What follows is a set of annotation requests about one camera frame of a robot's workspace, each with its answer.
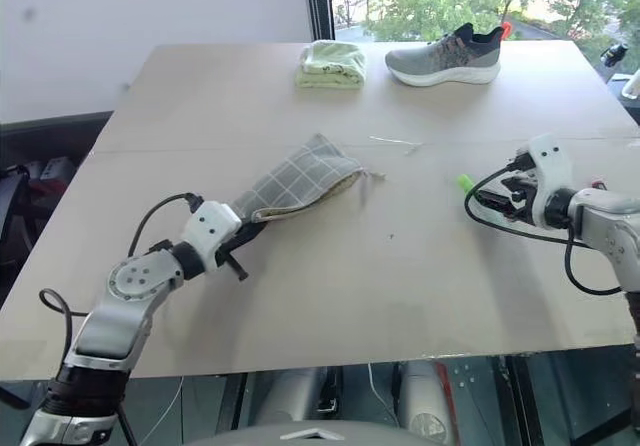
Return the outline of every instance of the beige tabletop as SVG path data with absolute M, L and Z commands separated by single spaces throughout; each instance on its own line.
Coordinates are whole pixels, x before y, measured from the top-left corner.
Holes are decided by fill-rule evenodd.
M 509 42 L 488 86 L 394 83 L 367 45 L 362 91 L 299 91 L 301 45 L 180 46 L 154 53 L 62 199 L 0 313 L 0 379 L 55 372 L 62 318 L 43 287 L 88 309 L 144 212 L 195 191 L 232 201 L 321 132 L 386 180 L 361 180 L 312 212 L 270 225 L 223 268 L 156 313 L 135 376 L 254 371 L 630 342 L 624 300 L 586 296 L 565 278 L 562 248 L 477 226 L 460 173 L 504 166 L 551 131 L 576 186 L 602 177 L 640 196 L 636 126 L 571 43 Z M 413 154 L 369 136 L 424 142 Z M 141 247 L 177 239 L 188 211 L 154 217 Z M 592 288 L 614 276 L 577 251 Z

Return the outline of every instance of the window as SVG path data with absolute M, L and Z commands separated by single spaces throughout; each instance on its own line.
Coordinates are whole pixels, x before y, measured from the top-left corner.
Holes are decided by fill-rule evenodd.
M 620 72 L 640 68 L 640 0 L 331 0 L 335 38 L 431 41 L 469 21 L 488 32 L 503 21 L 510 40 L 571 39 L 592 65 L 617 43 L 629 46 Z

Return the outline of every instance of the light green towel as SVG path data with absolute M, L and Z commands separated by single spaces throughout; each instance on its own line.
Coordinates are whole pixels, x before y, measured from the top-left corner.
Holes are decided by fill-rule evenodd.
M 314 41 L 302 51 L 296 84 L 301 88 L 361 88 L 365 63 L 364 54 L 355 44 Z

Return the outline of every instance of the white shoe sole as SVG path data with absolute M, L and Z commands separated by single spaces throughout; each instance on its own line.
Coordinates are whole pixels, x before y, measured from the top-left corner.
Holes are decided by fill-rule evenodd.
M 433 86 L 434 84 L 446 81 L 456 81 L 458 83 L 486 84 L 490 83 L 500 72 L 500 63 L 496 63 L 488 68 L 450 68 L 432 74 L 405 74 L 389 68 L 389 71 L 409 86 Z

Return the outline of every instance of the gray sneaker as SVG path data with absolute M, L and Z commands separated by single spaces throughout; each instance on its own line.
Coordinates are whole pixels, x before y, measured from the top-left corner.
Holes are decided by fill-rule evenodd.
M 500 71 L 503 29 L 474 34 L 466 23 L 421 48 L 390 51 L 385 57 L 389 71 L 411 86 L 432 86 L 445 81 L 484 84 Z

